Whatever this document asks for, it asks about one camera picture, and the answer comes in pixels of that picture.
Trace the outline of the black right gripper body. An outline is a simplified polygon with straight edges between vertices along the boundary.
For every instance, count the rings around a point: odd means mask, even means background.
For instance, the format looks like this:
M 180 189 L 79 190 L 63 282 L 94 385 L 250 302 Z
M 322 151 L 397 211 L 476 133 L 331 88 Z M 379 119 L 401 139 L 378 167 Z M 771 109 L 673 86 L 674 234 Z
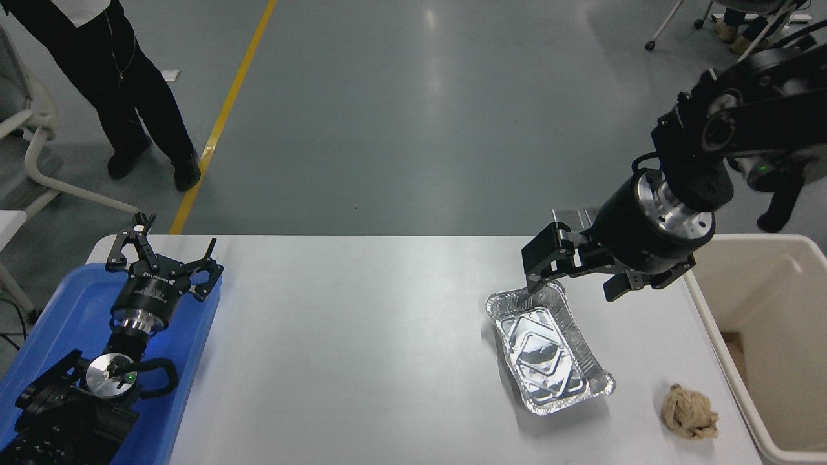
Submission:
M 589 236 L 608 249 L 620 274 L 638 271 L 663 289 L 695 266 L 695 214 L 670 200 L 664 175 L 633 174 L 601 206 Z

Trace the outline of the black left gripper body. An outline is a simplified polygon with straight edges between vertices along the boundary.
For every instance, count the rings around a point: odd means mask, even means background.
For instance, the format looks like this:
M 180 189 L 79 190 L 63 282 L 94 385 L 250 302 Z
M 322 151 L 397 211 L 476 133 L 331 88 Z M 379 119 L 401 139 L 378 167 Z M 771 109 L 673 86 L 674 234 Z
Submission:
M 157 269 L 146 261 L 134 262 L 112 306 L 112 317 L 127 320 L 143 312 L 162 322 L 171 321 L 184 291 L 189 289 L 189 277 L 181 274 L 183 266 L 183 262 L 166 256 L 158 258 Z

